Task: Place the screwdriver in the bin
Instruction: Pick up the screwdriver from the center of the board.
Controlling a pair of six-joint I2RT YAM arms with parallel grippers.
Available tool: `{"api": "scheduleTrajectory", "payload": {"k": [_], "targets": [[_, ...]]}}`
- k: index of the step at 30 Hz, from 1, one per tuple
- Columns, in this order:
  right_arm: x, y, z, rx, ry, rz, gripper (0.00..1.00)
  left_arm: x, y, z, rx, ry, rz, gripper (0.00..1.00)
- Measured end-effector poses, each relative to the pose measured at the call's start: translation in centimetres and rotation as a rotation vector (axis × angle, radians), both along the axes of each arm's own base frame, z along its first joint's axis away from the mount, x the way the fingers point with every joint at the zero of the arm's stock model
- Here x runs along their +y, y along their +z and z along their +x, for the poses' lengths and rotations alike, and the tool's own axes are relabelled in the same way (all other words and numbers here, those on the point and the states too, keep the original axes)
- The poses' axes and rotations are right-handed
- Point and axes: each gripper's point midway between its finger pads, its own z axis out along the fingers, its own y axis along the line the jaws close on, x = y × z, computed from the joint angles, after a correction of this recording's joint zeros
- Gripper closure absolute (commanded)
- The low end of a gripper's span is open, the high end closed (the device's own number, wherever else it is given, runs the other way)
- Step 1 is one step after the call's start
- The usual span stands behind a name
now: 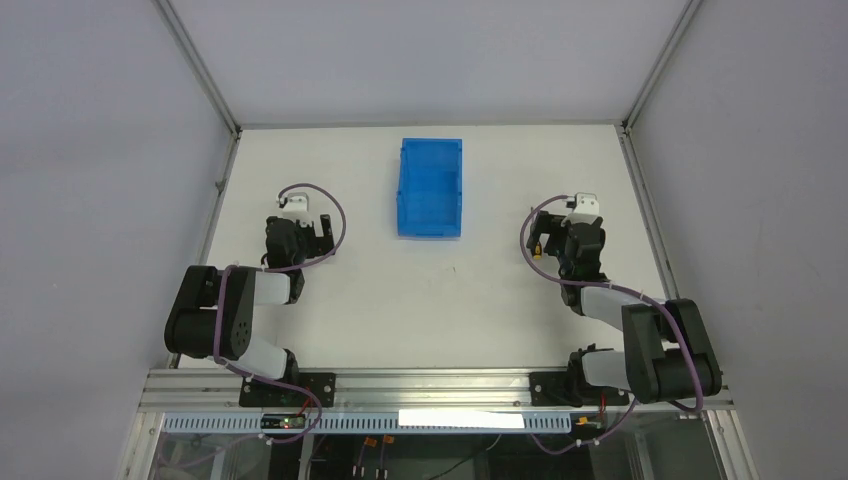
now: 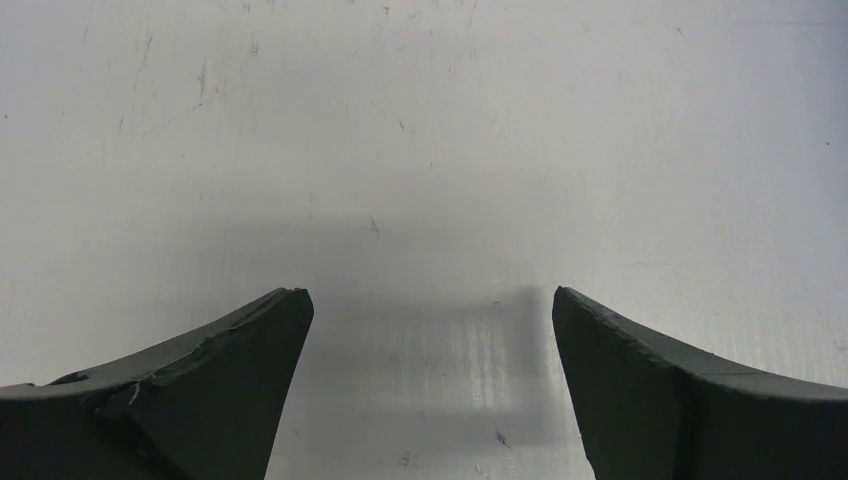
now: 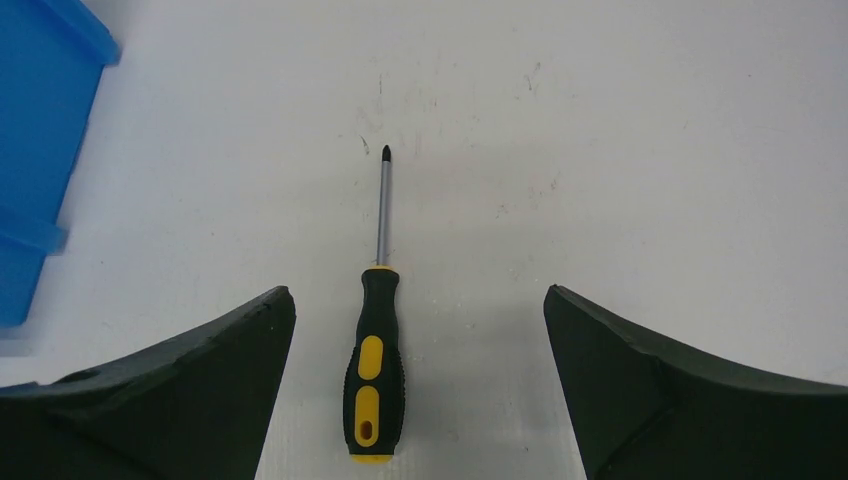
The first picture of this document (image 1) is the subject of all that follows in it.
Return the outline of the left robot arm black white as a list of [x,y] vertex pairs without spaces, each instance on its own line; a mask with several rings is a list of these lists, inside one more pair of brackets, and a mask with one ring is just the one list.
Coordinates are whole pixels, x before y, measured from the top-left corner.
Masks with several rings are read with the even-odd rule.
[[332,220],[270,216],[264,270],[210,265],[187,268],[164,330],[167,350],[219,361],[249,375],[298,385],[296,355],[253,334],[254,310],[293,305],[305,286],[302,266],[335,246]]

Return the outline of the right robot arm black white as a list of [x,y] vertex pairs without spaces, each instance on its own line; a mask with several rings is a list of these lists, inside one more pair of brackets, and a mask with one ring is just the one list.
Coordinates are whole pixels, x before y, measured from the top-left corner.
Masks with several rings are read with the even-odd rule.
[[598,405],[622,390],[642,404],[681,405],[721,391],[722,372],[697,304],[631,292],[602,272],[601,218],[576,221],[542,210],[529,216],[522,232],[528,260],[557,260],[553,279],[566,307],[612,326],[623,339],[622,350],[591,344],[571,353],[560,379],[541,387],[547,402]]

